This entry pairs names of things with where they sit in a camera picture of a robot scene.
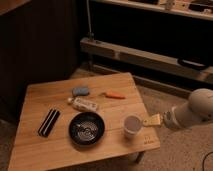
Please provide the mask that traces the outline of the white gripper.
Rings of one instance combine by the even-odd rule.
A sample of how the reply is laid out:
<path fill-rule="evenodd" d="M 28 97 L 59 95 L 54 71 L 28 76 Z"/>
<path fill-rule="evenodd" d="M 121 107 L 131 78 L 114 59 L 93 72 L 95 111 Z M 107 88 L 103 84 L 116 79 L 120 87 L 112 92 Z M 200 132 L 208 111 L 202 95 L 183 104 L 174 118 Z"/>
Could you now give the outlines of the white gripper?
<path fill-rule="evenodd" d="M 174 109 L 171 108 L 170 110 L 166 111 L 163 114 L 163 118 L 161 114 L 155 114 L 149 117 L 146 117 L 142 124 L 144 127 L 152 127 L 152 126 L 161 126 L 164 122 L 165 126 L 169 129 L 176 128 L 176 120 L 174 115 Z"/>

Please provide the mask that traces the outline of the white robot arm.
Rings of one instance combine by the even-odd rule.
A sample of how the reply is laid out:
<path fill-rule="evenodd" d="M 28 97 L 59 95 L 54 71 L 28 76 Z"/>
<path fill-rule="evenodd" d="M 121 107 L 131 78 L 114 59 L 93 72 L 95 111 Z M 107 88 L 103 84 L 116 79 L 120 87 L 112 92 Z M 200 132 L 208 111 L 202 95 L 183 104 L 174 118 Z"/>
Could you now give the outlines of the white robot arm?
<path fill-rule="evenodd" d="M 173 130 L 209 123 L 213 123 L 213 90 L 206 88 L 192 91 L 184 104 L 174 106 L 164 114 L 155 114 L 142 120 L 144 127 L 165 125 Z"/>

